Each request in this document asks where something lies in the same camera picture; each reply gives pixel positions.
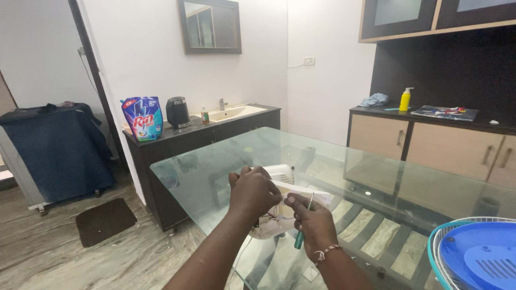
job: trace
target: glass table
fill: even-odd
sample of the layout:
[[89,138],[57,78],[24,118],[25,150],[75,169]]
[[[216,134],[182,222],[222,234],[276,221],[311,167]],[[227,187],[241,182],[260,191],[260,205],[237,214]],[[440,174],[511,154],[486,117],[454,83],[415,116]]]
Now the glass table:
[[[287,132],[260,128],[151,165],[208,235],[229,207],[228,173],[294,166],[295,184],[331,194],[338,240],[378,289],[441,289],[426,242],[440,224],[470,216],[516,218],[516,190]],[[326,289],[296,230],[248,236],[235,273],[244,288]]]

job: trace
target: sink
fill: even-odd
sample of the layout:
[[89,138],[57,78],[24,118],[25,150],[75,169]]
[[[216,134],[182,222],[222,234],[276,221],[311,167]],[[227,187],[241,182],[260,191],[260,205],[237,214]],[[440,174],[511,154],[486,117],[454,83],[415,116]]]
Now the sink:
[[249,115],[249,114],[253,114],[253,113],[257,113],[257,112],[261,112],[261,111],[265,111],[266,109],[263,109],[263,108],[258,108],[258,107],[253,107],[253,106],[242,106],[242,107],[236,107],[236,108],[227,108],[225,109],[224,111],[220,111],[220,110],[213,110],[213,111],[209,111],[208,114],[209,114],[209,120],[211,122],[220,122],[220,121],[225,121],[225,120],[229,120],[229,119],[233,119],[233,118],[237,118],[237,117],[242,117],[242,116],[245,116],[245,115]]

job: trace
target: hand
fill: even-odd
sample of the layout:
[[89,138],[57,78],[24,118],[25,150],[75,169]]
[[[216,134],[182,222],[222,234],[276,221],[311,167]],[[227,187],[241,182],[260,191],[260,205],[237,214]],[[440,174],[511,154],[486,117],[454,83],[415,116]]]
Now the hand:
[[312,206],[308,210],[310,199],[293,193],[287,196],[285,204],[295,212],[294,226],[298,231],[304,232],[304,250],[308,258],[315,263],[319,257],[314,255],[315,251],[324,251],[332,245],[338,245],[331,212],[315,201],[312,201]]
[[256,166],[253,170],[249,166],[244,166],[240,175],[231,172],[229,184],[231,197],[228,215],[236,216],[245,222],[255,223],[282,200],[280,190],[261,166]]

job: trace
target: screwdriver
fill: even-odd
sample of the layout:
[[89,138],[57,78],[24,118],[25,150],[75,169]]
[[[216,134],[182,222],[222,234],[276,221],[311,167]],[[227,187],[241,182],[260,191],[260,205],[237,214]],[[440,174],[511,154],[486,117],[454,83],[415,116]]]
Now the screwdriver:
[[[312,193],[312,198],[310,199],[310,203],[308,204],[308,210],[310,210],[310,206],[312,206],[312,201],[314,200],[314,193]],[[303,232],[298,232],[297,233],[297,237],[296,237],[296,242],[294,243],[294,248],[296,249],[301,249],[301,245],[303,244],[303,241],[304,241],[304,233]]]

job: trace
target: mirror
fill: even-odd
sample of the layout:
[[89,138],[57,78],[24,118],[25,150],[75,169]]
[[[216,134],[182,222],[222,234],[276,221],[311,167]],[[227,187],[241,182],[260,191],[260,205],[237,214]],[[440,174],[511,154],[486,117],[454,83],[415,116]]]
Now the mirror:
[[178,0],[186,54],[241,54],[238,2]]

